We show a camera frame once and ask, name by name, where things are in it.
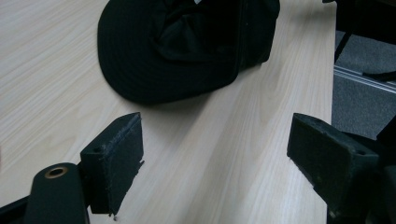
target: gray floor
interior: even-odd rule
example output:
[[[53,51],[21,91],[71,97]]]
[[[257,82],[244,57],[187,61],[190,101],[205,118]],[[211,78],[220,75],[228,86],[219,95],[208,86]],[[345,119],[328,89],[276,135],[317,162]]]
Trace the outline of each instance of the gray floor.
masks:
[[[343,33],[337,31],[335,46],[342,36]],[[353,35],[335,65],[355,71],[351,72],[355,76],[361,72],[396,71],[396,46]],[[396,83],[360,80],[334,75],[332,126],[375,139],[396,115]]]

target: brass ring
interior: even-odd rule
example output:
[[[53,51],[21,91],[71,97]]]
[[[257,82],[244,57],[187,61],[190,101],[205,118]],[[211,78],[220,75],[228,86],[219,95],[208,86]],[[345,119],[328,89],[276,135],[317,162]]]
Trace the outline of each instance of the brass ring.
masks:
[[[58,167],[55,167],[55,168],[52,168],[52,169],[48,170],[44,176],[47,179],[53,179],[53,178],[57,178],[57,177],[59,177],[61,175],[64,175],[66,173],[67,173],[67,167],[58,166]]]

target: light wood grain surface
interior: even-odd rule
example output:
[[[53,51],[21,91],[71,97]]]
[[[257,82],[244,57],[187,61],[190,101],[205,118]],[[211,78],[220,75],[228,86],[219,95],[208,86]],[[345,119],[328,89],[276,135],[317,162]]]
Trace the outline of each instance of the light wood grain surface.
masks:
[[[291,116],[330,122],[335,4],[281,0],[270,60],[230,86],[167,105],[121,99],[97,60],[105,0],[0,1],[0,206],[141,112],[145,147],[119,223],[325,223],[326,204],[286,156]],[[114,223],[91,216],[92,223]]]

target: cap brim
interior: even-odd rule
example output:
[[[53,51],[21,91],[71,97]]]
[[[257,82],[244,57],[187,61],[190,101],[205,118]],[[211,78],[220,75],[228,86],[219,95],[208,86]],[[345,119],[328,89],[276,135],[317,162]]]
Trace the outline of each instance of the cap brim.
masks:
[[[109,85],[122,97],[165,103],[213,91],[234,81],[237,59],[227,63],[166,60],[150,45],[149,25],[162,0],[110,0],[98,25],[98,57]]]

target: black cap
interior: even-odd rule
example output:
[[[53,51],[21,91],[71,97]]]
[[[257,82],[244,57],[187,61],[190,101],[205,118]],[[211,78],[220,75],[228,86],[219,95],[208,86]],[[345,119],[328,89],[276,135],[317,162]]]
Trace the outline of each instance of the black cap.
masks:
[[[99,63],[130,101],[192,97],[267,61],[278,13],[278,0],[110,0],[99,20]]]

